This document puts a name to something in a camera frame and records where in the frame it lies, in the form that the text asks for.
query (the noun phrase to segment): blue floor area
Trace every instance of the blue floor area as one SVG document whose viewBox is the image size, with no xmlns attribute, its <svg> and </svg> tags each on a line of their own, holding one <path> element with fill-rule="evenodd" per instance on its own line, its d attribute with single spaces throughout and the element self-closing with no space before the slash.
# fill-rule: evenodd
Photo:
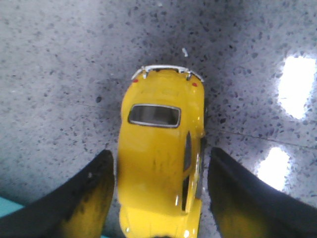
<svg viewBox="0 0 317 238">
<path fill-rule="evenodd" d="M 3 217 L 5 215 L 8 215 L 12 212 L 15 212 L 19 209 L 21 209 L 23 206 L 20 204 L 17 204 L 15 202 L 9 201 L 7 199 L 4 199 L 0 197 L 0 217 Z"/>
</svg>

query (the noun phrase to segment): car rear window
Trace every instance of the car rear window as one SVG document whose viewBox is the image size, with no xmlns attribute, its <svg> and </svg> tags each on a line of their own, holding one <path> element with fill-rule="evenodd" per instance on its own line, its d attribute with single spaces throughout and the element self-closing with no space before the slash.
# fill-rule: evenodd
<svg viewBox="0 0 317 238">
<path fill-rule="evenodd" d="M 178 127 L 180 109 L 176 107 L 141 104 L 134 105 L 129 114 L 129 122 L 158 127 Z"/>
</svg>

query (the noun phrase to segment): terrazzo floor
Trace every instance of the terrazzo floor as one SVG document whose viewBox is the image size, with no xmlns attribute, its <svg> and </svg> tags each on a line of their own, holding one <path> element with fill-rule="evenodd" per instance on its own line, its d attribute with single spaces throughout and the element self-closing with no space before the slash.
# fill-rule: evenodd
<svg viewBox="0 0 317 238">
<path fill-rule="evenodd" d="M 205 168 L 221 147 L 317 207 L 316 59 L 314 0 L 0 1 L 0 196 L 27 205 L 116 156 L 130 77 L 174 64 L 205 79 Z M 206 176 L 199 237 L 218 238 Z"/>
</svg>

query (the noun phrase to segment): yellow toy car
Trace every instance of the yellow toy car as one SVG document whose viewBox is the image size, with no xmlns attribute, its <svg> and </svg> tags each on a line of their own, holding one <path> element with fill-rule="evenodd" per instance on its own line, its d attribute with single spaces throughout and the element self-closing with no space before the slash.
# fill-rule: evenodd
<svg viewBox="0 0 317 238">
<path fill-rule="evenodd" d="M 117 167 L 120 226 L 128 238 L 197 237 L 202 82 L 173 65 L 142 67 L 132 77 L 122 102 Z"/>
</svg>

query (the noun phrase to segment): toy volkswagen beetle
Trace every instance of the toy volkswagen beetle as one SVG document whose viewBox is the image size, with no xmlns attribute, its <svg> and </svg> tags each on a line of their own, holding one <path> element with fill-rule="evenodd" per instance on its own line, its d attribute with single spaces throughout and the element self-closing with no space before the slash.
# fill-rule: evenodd
<svg viewBox="0 0 317 238">
<path fill-rule="evenodd" d="M 203 79 L 173 65 L 132 77 L 118 142 L 120 226 L 128 238 L 196 238 L 204 131 Z"/>
</svg>

